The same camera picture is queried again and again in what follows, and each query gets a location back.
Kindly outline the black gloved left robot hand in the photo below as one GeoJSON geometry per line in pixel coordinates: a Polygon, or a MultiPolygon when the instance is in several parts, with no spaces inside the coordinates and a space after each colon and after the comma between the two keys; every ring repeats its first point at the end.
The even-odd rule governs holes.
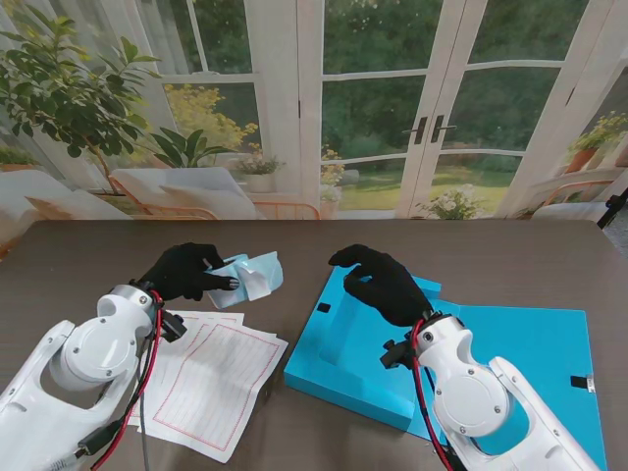
{"type": "Polygon", "coordinates": [[[164,301],[179,297],[200,301],[206,291],[239,288],[237,278],[211,272],[225,266],[215,245],[187,242],[164,251],[135,284],[155,290],[164,301]]]}

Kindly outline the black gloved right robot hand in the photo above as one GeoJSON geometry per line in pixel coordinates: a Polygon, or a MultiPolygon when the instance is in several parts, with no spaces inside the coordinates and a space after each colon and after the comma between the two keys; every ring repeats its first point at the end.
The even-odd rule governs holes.
{"type": "Polygon", "coordinates": [[[375,308],[394,326],[412,327],[420,320],[427,321],[434,312],[410,273],[387,253],[353,244],[337,251],[329,264],[351,268],[344,277],[345,291],[375,308]]]}

